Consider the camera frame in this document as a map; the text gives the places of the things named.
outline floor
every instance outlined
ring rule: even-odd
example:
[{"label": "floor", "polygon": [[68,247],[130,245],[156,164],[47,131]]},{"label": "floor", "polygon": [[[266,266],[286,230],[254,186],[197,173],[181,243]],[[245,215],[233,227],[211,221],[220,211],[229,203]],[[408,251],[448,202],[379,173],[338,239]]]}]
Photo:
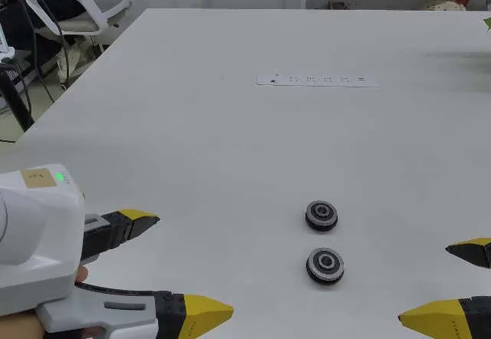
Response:
[{"label": "floor", "polygon": [[[46,77],[45,81],[51,96],[57,100],[64,91],[60,86],[56,72]],[[42,85],[36,81],[29,85],[28,91],[32,102],[32,117],[37,120],[52,105],[52,102]],[[22,134],[22,129],[10,110],[0,114],[0,140],[16,141]],[[0,153],[12,145],[12,143],[0,142]]]}]

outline ball bearing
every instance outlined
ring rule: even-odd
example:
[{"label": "ball bearing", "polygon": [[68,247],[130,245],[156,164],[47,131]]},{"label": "ball bearing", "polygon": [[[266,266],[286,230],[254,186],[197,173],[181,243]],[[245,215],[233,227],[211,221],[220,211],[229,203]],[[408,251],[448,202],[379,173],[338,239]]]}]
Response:
[{"label": "ball bearing", "polygon": [[309,255],[306,263],[307,273],[319,284],[333,285],[344,274],[341,256],[330,248],[317,248]]},{"label": "ball bearing", "polygon": [[314,201],[307,206],[305,221],[311,228],[327,232],[338,224],[338,212],[329,202]]}]

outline white table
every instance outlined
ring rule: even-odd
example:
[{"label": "white table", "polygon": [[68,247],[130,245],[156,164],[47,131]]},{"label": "white table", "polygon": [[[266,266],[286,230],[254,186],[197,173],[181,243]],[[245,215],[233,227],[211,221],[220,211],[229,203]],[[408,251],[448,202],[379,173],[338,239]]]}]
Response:
[{"label": "white table", "polygon": [[[397,315],[491,295],[444,251],[491,235],[491,34],[485,14],[149,10],[2,156],[59,162],[91,212],[163,221],[90,283],[232,304],[207,337],[400,338]],[[380,88],[258,87],[256,74],[373,74]],[[314,199],[338,226],[307,227]],[[307,276],[337,250],[333,288]]]}]

